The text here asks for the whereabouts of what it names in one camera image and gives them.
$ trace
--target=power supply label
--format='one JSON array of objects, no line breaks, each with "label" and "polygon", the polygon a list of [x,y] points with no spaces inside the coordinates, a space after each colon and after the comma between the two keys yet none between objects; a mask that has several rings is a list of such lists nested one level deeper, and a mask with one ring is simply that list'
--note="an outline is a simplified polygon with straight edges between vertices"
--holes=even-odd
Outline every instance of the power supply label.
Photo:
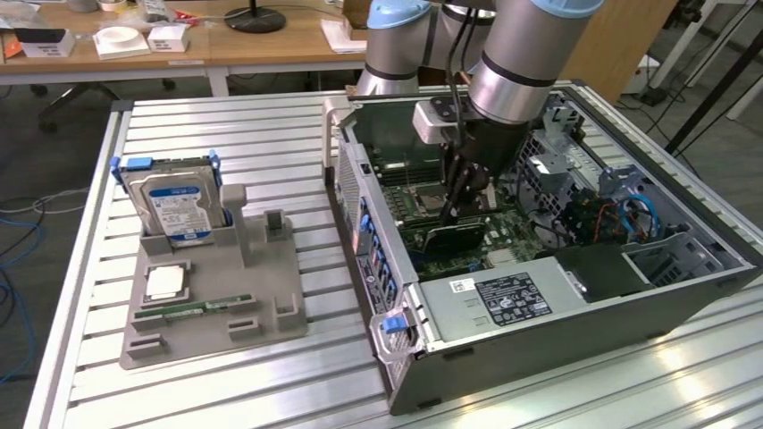
[{"label": "power supply label", "polygon": [[497,326],[515,324],[552,313],[533,279],[527,273],[479,282],[475,286]]}]

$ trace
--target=white cylindrical object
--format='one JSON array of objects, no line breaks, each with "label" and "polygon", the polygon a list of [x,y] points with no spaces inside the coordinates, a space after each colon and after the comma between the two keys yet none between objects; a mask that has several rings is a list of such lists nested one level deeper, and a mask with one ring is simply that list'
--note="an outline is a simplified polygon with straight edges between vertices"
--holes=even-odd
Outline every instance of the white cylindrical object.
[{"label": "white cylindrical object", "polygon": [[128,7],[128,0],[97,0],[97,7],[104,12],[119,12]]},{"label": "white cylindrical object", "polygon": [[140,38],[139,31],[131,27],[108,27],[97,31],[96,35],[101,43],[119,47],[131,46]]}]

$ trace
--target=barcode sticker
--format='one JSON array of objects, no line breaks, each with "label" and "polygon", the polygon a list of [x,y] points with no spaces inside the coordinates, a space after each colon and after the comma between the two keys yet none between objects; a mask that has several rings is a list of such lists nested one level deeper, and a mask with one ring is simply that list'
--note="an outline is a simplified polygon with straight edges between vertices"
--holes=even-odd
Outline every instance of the barcode sticker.
[{"label": "barcode sticker", "polygon": [[451,282],[453,293],[465,292],[475,289],[475,279],[460,279]]}]

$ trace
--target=white label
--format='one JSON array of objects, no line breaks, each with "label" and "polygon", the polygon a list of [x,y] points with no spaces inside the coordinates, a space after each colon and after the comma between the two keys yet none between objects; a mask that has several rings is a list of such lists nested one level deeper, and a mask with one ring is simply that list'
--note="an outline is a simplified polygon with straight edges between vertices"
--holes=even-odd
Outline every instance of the white label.
[{"label": "white label", "polygon": [[165,235],[176,240],[195,240],[208,235],[212,226],[207,210],[197,206],[201,189],[196,186],[153,189],[149,195]]},{"label": "white label", "polygon": [[167,63],[169,65],[204,65],[204,60],[176,60]]},{"label": "white label", "polygon": [[451,289],[453,290],[453,293],[465,292],[467,290],[473,290],[475,279],[469,278],[469,279],[453,280],[451,282]]}]

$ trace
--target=open computer chassis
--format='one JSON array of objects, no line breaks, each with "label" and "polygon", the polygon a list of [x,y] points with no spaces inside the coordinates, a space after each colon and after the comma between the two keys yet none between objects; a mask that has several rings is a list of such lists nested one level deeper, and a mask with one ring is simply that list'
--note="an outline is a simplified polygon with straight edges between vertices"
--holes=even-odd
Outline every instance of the open computer chassis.
[{"label": "open computer chassis", "polygon": [[393,415],[664,335],[763,266],[748,221],[575,83],[472,215],[440,227],[439,148],[411,125],[437,95],[324,106],[331,210]]}]

